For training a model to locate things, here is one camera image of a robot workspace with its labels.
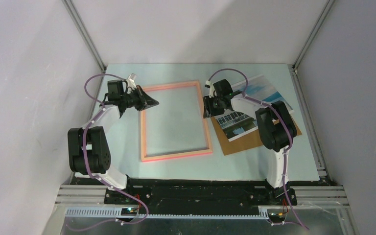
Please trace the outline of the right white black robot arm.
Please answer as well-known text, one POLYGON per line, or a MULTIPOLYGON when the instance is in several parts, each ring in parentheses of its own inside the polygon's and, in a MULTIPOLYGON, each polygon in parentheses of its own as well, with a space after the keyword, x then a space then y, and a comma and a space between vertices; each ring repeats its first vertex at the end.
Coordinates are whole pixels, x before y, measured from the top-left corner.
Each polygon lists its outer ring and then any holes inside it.
POLYGON ((257 121, 260 140, 275 156, 270 158, 267 182, 271 186, 265 191, 265 198, 272 205, 284 198, 288 183, 288 155, 297 135, 297 128, 283 101, 267 103, 247 95, 245 91, 234 91, 230 83, 220 80, 205 82, 209 94, 203 97, 203 118, 224 114, 226 110, 240 112, 257 121))

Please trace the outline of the building and sky photo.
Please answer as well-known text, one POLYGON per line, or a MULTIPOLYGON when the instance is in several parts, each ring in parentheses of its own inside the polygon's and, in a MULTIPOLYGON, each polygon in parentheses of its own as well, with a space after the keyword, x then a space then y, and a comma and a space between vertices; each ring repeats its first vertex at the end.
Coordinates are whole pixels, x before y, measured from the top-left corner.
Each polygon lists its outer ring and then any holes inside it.
MULTIPOLYGON (((243 91, 244 88, 246 88, 246 96, 263 103, 282 101, 290 114, 294 112, 280 92, 262 74, 249 78, 248 85, 245 81, 232 85, 233 91, 243 91)), ((255 112, 265 108, 256 102, 243 99, 242 94, 235 96, 231 101, 234 104, 233 111, 225 110, 224 114, 214 117, 228 141, 234 141, 258 130, 255 112)))

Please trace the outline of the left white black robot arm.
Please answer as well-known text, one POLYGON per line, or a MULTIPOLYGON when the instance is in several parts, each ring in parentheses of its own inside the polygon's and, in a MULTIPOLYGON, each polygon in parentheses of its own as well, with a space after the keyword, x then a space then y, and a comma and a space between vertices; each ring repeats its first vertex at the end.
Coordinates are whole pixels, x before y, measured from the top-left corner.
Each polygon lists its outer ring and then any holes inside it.
POLYGON ((108 91, 95 116, 85 125, 68 131, 69 166, 72 172, 96 179, 112 190, 124 204, 133 202, 135 190, 127 175, 112 167, 106 134, 129 108, 144 111, 159 105, 132 78, 108 82, 108 91))

